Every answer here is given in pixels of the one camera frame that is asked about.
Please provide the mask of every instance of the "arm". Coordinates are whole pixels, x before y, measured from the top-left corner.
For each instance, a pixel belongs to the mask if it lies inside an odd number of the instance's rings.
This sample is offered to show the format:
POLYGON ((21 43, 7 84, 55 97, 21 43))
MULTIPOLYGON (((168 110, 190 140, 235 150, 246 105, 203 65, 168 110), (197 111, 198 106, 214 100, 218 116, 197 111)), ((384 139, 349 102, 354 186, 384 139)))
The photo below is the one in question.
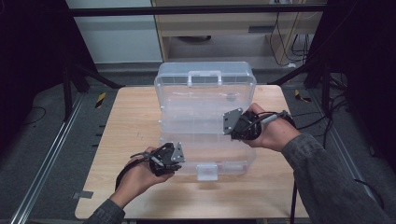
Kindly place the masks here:
MULTIPOLYGON (((256 114, 264 110, 256 104, 256 114)), ((287 121, 276 119, 262 126, 251 147, 281 152, 291 168, 304 207, 313 223, 387 223, 387 215, 341 169, 333 157, 309 134, 300 134, 287 121)))
MULTIPOLYGON (((146 151, 150 152, 154 149, 154 147, 149 147, 146 151)), ((140 158, 133 157, 127 164, 137 159, 140 158)), ((173 175, 174 174, 156 176, 150 171, 149 164, 146 161, 139 163, 125 174, 116 191, 109 199, 102 203, 84 223, 121 223, 125 216, 125 212, 122 209, 129 202, 144 193, 151 186, 163 183, 173 175)))

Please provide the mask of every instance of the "plastic box handle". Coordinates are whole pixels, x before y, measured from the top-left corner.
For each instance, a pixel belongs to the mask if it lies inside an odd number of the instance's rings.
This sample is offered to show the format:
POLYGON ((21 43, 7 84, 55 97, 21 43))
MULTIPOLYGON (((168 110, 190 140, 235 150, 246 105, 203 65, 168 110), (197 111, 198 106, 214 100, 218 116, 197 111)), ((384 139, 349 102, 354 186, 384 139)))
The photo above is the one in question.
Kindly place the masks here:
POLYGON ((187 86, 221 86, 220 71, 190 71, 187 86))

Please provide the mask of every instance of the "clear plastic storage box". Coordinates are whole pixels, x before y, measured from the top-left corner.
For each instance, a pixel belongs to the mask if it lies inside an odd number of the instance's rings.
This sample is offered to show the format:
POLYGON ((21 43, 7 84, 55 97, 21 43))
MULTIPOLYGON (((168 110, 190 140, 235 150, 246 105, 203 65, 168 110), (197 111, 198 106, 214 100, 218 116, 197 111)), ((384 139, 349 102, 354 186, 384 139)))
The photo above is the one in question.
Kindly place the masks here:
POLYGON ((217 180, 248 169, 255 149, 222 130, 224 113, 252 102, 256 79, 248 63, 163 63, 154 84, 162 111, 160 145, 180 142, 186 158, 178 175, 217 180))

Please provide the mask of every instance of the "person's left hand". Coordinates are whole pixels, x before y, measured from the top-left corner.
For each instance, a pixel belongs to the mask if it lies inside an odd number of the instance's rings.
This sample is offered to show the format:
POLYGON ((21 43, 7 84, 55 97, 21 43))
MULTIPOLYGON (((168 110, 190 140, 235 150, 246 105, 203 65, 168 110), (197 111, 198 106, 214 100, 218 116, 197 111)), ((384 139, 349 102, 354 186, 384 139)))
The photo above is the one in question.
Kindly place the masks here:
MULTIPOLYGON (((146 151, 150 152, 154 149, 156 148, 148 147, 146 151)), ((141 159, 141 157, 133 157, 128 161, 127 164, 138 159, 141 159)), ((131 200, 145 192, 148 188, 153 185, 165 182, 173 175, 174 174, 156 176, 150 171, 149 162, 143 161, 124 175, 119 187, 110 196, 110 200, 120 208, 124 208, 131 200)))

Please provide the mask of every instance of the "hand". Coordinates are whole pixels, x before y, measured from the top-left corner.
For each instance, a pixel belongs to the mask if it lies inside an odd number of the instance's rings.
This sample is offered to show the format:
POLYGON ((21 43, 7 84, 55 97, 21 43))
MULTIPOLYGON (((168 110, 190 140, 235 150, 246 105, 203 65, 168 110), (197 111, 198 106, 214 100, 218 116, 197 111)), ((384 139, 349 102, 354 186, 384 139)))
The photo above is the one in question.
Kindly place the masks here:
MULTIPOLYGON (((147 152, 156 149, 155 147, 148 147, 147 152)), ((131 158, 127 164, 141 159, 139 157, 131 158)), ((117 190, 110 196, 110 200, 113 201, 120 208, 124 208, 131 200, 138 195, 145 192, 148 188, 153 185, 163 183, 174 174, 156 176, 149 169, 149 163, 143 161, 128 171, 122 178, 117 190)))
MULTIPOLYGON (((247 111, 260 114, 265 112, 259 105, 253 103, 247 111)), ((245 140, 244 143, 251 147, 266 147, 274 151, 281 151, 283 147, 300 132, 297 131, 285 119, 275 119, 267 124, 262 125, 262 134, 255 140, 245 140)))

